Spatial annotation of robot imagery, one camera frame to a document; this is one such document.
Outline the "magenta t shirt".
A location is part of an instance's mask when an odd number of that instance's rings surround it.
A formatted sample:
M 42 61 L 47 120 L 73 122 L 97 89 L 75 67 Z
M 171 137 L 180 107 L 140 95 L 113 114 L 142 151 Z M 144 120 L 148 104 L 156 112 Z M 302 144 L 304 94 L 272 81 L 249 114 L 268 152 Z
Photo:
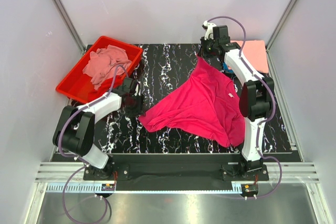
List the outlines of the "magenta t shirt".
M 181 129 L 222 147 L 244 142 L 245 120 L 233 81 L 203 58 L 188 80 L 139 117 L 149 132 L 164 127 Z

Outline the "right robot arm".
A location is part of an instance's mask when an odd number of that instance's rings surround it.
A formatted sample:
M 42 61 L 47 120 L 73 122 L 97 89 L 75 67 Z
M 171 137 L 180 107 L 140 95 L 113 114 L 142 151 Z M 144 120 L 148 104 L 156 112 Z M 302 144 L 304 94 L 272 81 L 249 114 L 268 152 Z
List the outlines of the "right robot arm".
M 266 122 L 272 119 L 276 110 L 274 81 L 263 77 L 244 56 L 242 47 L 236 42 L 230 42 L 228 37 L 202 37 L 198 55 L 203 58 L 216 56 L 232 69 L 243 85 L 239 110 L 245 119 L 245 139 L 241 160 L 234 168 L 233 175 L 250 180 L 263 169 L 263 132 Z

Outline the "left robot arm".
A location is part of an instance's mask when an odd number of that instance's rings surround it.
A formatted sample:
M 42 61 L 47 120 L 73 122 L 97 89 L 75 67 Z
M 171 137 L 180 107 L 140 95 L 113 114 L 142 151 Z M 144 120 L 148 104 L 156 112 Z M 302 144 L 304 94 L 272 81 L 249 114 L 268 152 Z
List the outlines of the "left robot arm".
M 108 180 L 117 176 L 113 158 L 95 143 L 95 125 L 108 114 L 123 110 L 127 116 L 144 112 L 144 95 L 138 81 L 126 77 L 97 99 L 80 106 L 63 108 L 53 135 L 53 144 L 64 157 L 86 164 L 87 179 Z

